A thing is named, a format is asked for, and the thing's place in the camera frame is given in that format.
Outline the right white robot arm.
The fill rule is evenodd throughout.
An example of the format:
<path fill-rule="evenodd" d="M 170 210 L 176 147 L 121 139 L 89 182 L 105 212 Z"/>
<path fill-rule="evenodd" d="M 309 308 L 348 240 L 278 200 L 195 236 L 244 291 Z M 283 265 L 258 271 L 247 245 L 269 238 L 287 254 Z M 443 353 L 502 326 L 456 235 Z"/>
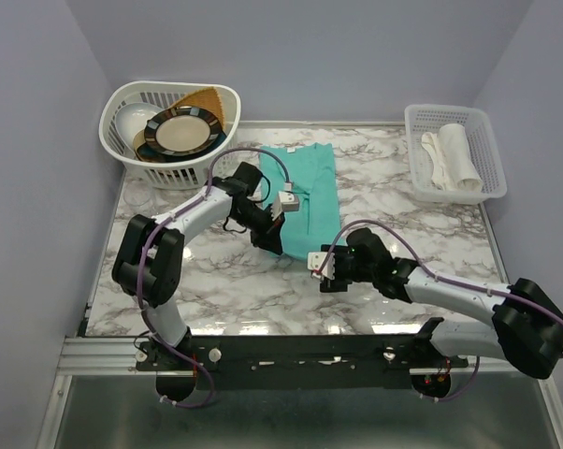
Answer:
<path fill-rule="evenodd" d="M 351 232 L 343 245 L 322 246 L 307 263 L 324 293 L 367 282 L 384 297 L 467 316 L 465 324 L 442 320 L 413 342 L 413 357 L 423 366 L 445 356 L 474 355 L 503 359 L 529 377 L 546 379 L 563 358 L 563 313 L 531 280 L 496 284 L 447 277 L 416 257 L 391 255 L 367 228 Z"/>

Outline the teal t shirt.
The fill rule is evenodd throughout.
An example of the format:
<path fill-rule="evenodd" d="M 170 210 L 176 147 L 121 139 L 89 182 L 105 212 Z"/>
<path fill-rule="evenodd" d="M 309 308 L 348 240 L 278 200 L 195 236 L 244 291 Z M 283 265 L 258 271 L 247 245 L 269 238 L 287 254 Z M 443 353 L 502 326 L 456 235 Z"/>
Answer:
<path fill-rule="evenodd" d="M 287 169 L 293 184 L 292 192 L 299 200 L 299 210 L 287 212 L 281 228 L 283 253 L 305 261 L 310 252 L 318 252 L 340 231 L 339 196 L 336 163 L 330 143 L 314 143 L 304 147 L 263 148 L 278 156 L 278 164 L 268 155 L 259 155 L 260 170 L 266 177 L 265 193 L 272 203 L 285 181 Z"/>

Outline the clear drinking glass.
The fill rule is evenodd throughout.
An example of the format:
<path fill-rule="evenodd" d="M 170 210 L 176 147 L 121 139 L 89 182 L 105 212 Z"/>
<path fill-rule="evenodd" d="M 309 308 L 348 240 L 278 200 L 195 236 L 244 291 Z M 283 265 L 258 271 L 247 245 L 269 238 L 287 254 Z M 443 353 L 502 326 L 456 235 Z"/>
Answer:
<path fill-rule="evenodd" d="M 134 214 L 154 215 L 155 196 L 151 190 L 126 189 L 123 192 L 123 201 Z"/>

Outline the rolled white t shirt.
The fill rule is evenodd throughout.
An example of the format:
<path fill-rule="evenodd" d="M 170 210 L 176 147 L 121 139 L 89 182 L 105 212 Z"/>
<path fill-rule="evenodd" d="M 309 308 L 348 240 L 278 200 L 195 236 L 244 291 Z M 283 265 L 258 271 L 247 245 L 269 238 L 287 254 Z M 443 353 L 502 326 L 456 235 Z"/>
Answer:
<path fill-rule="evenodd" d="M 439 130 L 438 137 L 455 190 L 480 193 L 484 183 L 472 163 L 464 126 L 458 123 L 446 124 Z"/>

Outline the rectangular white mesh basket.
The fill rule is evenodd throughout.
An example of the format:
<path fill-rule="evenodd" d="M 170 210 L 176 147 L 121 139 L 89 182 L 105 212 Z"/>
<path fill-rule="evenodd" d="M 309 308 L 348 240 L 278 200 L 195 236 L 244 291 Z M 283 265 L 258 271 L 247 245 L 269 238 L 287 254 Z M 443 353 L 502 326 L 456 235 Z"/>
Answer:
<path fill-rule="evenodd" d="M 485 112 L 457 106 L 409 105 L 404 120 L 417 199 L 476 205 L 506 195 L 498 146 Z"/>

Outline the round white dish basket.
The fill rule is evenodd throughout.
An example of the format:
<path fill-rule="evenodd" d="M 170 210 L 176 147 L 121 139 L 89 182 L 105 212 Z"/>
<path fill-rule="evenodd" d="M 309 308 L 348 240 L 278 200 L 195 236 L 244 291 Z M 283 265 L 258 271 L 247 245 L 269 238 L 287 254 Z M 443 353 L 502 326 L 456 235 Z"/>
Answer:
<path fill-rule="evenodd" d="M 238 93 L 222 84 L 133 81 L 110 97 L 98 136 L 129 174 L 154 188 L 189 190 L 236 144 L 240 115 Z"/>

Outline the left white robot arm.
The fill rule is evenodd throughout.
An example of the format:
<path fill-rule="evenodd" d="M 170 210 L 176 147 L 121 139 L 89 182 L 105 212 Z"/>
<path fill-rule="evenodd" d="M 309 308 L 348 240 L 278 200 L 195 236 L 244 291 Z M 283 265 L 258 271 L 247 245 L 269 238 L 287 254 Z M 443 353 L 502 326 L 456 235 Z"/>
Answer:
<path fill-rule="evenodd" d="M 284 213 L 298 210 L 299 201 L 285 182 L 284 189 L 272 195 L 272 204 L 260 207 L 252 196 L 264 177 L 255 166 L 241 163 L 233 175 L 212 178 L 174 210 L 155 218 L 138 214 L 128 223 L 112 279 L 137 299 L 147 328 L 160 343 L 157 357 L 167 368 L 182 368 L 190 355 L 184 341 L 190 329 L 173 300 L 185 245 L 212 225 L 233 220 L 250 231 L 253 246 L 282 253 Z"/>

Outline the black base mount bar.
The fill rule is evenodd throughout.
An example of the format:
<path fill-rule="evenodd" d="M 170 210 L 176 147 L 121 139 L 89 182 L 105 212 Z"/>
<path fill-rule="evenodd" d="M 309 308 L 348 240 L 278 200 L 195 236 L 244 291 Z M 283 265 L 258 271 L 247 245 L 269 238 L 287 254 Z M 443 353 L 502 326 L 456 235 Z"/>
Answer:
<path fill-rule="evenodd" d="M 467 361 L 436 350 L 427 334 L 193 336 L 184 359 L 141 343 L 139 371 L 188 375 L 199 387 L 232 389 L 410 389 L 411 372 L 438 374 Z"/>

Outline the aluminium frame rail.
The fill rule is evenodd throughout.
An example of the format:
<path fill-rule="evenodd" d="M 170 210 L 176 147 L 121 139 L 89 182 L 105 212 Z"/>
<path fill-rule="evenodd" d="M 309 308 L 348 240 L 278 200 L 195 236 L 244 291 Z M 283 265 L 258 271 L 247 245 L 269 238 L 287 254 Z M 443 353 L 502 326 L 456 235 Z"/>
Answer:
<path fill-rule="evenodd" d="M 442 356 L 417 355 L 408 347 L 407 334 L 381 335 L 319 335 L 319 336 L 194 336 L 188 357 L 209 370 L 218 370 L 224 362 L 246 363 L 250 369 L 279 367 L 283 364 L 304 366 L 310 362 L 321 366 L 346 363 L 357 366 L 379 361 L 383 370 L 406 370 L 411 374 L 468 372 L 477 357 L 456 356 L 449 363 Z M 147 349 L 139 346 L 142 338 L 75 338 L 65 341 L 58 369 L 66 371 L 117 372 L 147 371 L 182 372 L 187 364 L 179 356 L 165 351 L 159 362 Z"/>

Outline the white bowl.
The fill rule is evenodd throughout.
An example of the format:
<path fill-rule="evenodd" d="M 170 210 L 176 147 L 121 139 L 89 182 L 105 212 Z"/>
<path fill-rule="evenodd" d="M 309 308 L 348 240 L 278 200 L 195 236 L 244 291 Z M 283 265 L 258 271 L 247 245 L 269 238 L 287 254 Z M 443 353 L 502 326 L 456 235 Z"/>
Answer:
<path fill-rule="evenodd" d="M 161 111 L 161 108 L 143 102 L 123 106 L 115 115 L 115 128 L 123 143 L 133 150 L 137 133 L 143 131 L 147 122 Z"/>

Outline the striped rim beige plate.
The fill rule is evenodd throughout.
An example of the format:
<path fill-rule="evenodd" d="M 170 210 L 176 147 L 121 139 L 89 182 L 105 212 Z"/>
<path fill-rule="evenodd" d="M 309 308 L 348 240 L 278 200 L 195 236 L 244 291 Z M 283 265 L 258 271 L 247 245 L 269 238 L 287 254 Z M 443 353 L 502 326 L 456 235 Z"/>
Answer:
<path fill-rule="evenodd" d="M 179 155 L 201 152 L 223 132 L 221 123 L 212 113 L 184 106 L 165 109 L 153 116 L 143 136 L 154 151 Z"/>

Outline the folded white cloth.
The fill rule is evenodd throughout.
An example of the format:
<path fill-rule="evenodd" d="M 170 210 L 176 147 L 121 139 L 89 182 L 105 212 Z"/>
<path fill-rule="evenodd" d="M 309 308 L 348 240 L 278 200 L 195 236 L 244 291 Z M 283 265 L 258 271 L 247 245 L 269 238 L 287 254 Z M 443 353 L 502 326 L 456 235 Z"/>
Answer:
<path fill-rule="evenodd" d="M 450 175 L 438 135 L 431 132 L 423 133 L 421 146 L 432 162 L 431 182 L 442 191 L 455 191 L 455 183 Z"/>

